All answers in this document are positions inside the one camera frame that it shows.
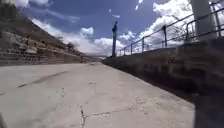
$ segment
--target walkway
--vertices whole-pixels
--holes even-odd
[[[194,105],[102,64],[0,67],[8,128],[191,128]]]

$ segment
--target stone wall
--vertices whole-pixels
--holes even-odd
[[[224,38],[108,58],[103,63],[185,92],[224,89]]]
[[[80,63],[80,55],[9,32],[0,37],[0,66]]]

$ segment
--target blue sky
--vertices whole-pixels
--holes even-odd
[[[150,34],[172,17],[191,14],[180,5],[187,0],[8,0],[35,24],[63,42],[78,44],[87,53],[111,53],[111,28],[118,20],[118,49],[130,40]]]
[[[135,33],[141,32],[158,16],[153,12],[153,3],[165,3],[167,0],[145,0],[143,2],[144,4],[141,4],[136,11],[138,0],[52,0],[49,1],[50,6],[30,2],[30,7],[25,8],[24,12],[29,17],[47,21],[67,32],[78,32],[81,28],[93,27],[95,38],[109,38],[115,20],[119,21],[119,33],[129,30]],[[79,19],[76,23],[69,22],[52,15],[39,13],[36,11],[38,9],[48,9]],[[112,15],[119,15],[120,18],[117,19]]]

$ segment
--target white cloud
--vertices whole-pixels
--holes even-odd
[[[169,25],[171,23],[176,22],[179,19],[182,19],[188,15],[192,14],[192,8],[191,5],[187,0],[170,0],[167,3],[164,4],[153,4],[153,11],[156,12],[160,17],[156,19],[156,21],[148,27],[145,31],[141,32],[139,34],[138,39],[150,35],[151,33],[161,29],[164,25]],[[186,20],[183,20],[171,27],[167,28],[167,35],[168,39],[171,39],[176,36],[180,36],[184,34],[186,29],[186,23],[193,20],[193,16],[187,18]],[[146,43],[153,44],[158,43],[160,41],[164,40],[164,34],[163,31],[154,34],[151,37],[148,37],[145,39]],[[170,44],[178,44],[176,41],[170,41],[168,42]]]
[[[29,7],[29,9],[35,13],[51,15],[62,20],[67,20],[72,23],[76,23],[80,19],[79,17],[76,17],[76,16],[62,14],[62,13],[52,11],[49,9],[38,9],[34,7]]]
[[[30,2],[34,2],[39,5],[49,4],[50,0],[5,0],[7,3],[15,4],[20,7],[28,7]]]
[[[136,11],[138,10],[138,5],[135,7],[135,10],[136,10]]]
[[[121,18],[120,15],[112,15],[112,16],[115,17],[115,18]]]
[[[128,31],[127,33],[120,35],[119,38],[123,40],[129,40],[135,38],[135,34],[131,31]]]
[[[62,37],[63,43],[67,44],[69,42],[78,44],[78,50],[85,53],[94,53],[102,55],[110,55],[112,49],[113,40],[109,38],[100,38],[95,40],[88,39],[87,36],[80,33],[64,32],[49,23],[41,22],[38,19],[32,19],[33,23],[38,25],[40,28],[47,31],[49,34],[55,37]],[[124,45],[117,40],[117,47],[121,48]]]
[[[83,35],[93,35],[94,29],[93,29],[93,27],[90,27],[90,28],[81,28],[80,32]]]
[[[94,43],[102,50],[102,52],[108,56],[112,53],[112,45],[113,45],[113,39],[110,38],[100,38],[96,39]],[[121,49],[124,45],[117,40],[116,41],[116,48]]]
[[[138,3],[141,4],[143,2],[143,0],[139,0]]]
[[[91,41],[86,38],[85,36],[82,36],[80,34],[76,33],[68,33],[64,32],[56,27],[53,27],[52,25],[48,23],[41,22],[37,19],[32,19],[33,23],[38,25],[40,28],[47,31],[49,34],[55,37],[62,37],[65,44],[68,42],[72,42],[74,44],[78,44],[78,50],[86,53],[94,53],[98,50],[98,47],[96,47],[94,44],[91,43]]]

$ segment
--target hill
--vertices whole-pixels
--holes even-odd
[[[58,48],[65,48],[57,38],[35,25],[26,16],[11,4],[2,3],[0,0],[0,30],[8,31],[23,37],[29,36],[36,41],[44,41],[47,44]]]

